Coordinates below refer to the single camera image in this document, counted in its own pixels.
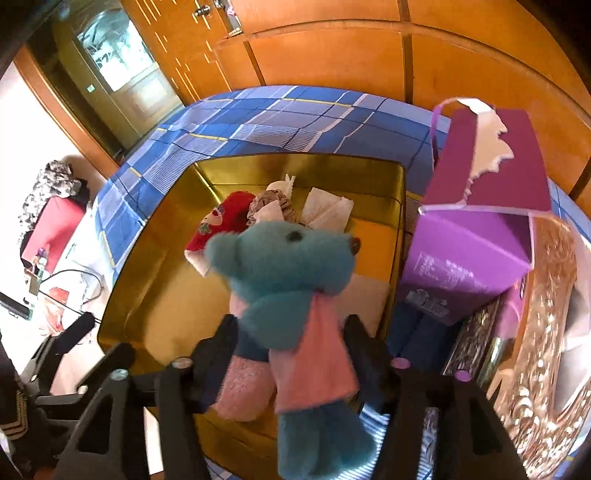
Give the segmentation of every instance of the screw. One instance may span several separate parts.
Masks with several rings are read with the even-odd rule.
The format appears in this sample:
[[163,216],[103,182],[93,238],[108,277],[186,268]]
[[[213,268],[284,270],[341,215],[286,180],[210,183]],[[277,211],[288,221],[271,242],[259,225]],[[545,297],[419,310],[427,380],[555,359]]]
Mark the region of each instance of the screw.
[[176,360],[173,360],[172,363],[173,368],[177,368],[179,370],[184,370],[186,368],[190,368],[193,366],[193,360],[191,360],[187,356],[181,356]]
[[459,380],[460,382],[469,382],[472,380],[472,376],[468,370],[458,370],[454,377],[456,377],[456,380]]
[[399,370],[405,370],[410,367],[410,361],[406,358],[397,357],[392,360],[391,365]]
[[111,372],[111,380],[120,381],[125,380],[129,376],[129,372],[125,368],[118,368]]

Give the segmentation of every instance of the purple box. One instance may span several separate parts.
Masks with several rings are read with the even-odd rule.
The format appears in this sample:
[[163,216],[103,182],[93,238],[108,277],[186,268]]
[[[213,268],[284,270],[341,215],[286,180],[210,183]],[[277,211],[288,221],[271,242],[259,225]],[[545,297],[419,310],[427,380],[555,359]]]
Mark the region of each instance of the purple box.
[[550,211],[544,164],[527,114],[504,109],[496,114],[508,130],[498,138],[514,158],[469,184],[477,117],[468,109],[456,111],[398,283],[399,300],[447,325],[532,269],[530,214]]

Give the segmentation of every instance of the pink fabric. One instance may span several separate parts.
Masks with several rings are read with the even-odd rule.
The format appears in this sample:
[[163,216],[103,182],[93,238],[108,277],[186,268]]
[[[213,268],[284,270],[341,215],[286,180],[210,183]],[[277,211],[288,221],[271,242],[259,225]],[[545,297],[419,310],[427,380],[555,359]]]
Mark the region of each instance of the pink fabric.
[[334,300],[323,294],[312,298],[298,347],[270,350],[269,363],[277,384],[276,413],[307,410],[359,390]]
[[248,303],[242,300],[234,292],[230,293],[230,313],[236,318],[242,318],[244,310],[248,308]]
[[265,410],[274,391],[268,363],[233,356],[212,408],[223,419],[253,421]]

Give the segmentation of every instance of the wooden panel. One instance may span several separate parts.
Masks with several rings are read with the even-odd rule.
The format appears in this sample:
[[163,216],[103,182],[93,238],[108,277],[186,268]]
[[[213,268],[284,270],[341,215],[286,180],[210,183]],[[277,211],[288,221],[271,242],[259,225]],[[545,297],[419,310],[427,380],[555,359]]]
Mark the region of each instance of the wooden panel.
[[408,0],[411,21],[495,47],[552,80],[591,112],[591,97],[556,40],[516,0]]
[[115,160],[103,150],[62,102],[43,75],[28,47],[18,51],[14,57],[14,64],[39,103],[88,162],[106,179],[115,174],[119,168]]
[[581,192],[581,195],[579,195],[577,205],[581,207],[581,210],[585,212],[587,217],[591,218],[591,183],[588,183]]
[[318,20],[399,20],[395,0],[232,0],[245,33]]
[[259,79],[253,66],[253,62],[256,62],[254,55],[250,58],[247,48],[250,49],[250,45],[235,43],[216,53],[220,67],[232,90],[258,87],[262,84],[262,78]]
[[220,68],[212,46],[228,31],[211,0],[199,3],[212,9],[205,17],[195,17],[196,3],[188,0],[122,0],[122,4],[186,105],[216,93],[260,85],[243,45],[227,53],[232,61],[227,71],[234,84]]
[[403,96],[402,39],[368,28],[310,30],[251,41],[268,85],[315,85]]
[[413,35],[413,61],[418,106],[431,110],[445,98],[474,96],[490,105],[526,110],[548,175],[570,191],[591,154],[591,131],[555,96],[508,63],[435,38]]

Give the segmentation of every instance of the white tissue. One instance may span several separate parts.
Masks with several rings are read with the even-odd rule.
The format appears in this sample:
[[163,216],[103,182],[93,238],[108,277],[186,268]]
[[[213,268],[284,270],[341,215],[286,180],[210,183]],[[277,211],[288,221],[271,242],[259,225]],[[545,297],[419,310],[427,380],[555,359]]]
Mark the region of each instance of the white tissue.
[[274,181],[267,187],[267,190],[280,190],[290,199],[295,179],[295,177],[290,178],[288,174],[285,174],[285,180]]
[[321,230],[342,233],[353,210],[353,200],[312,188],[301,213],[301,223]]
[[283,212],[279,200],[273,200],[253,215],[257,223],[261,222],[283,222]]

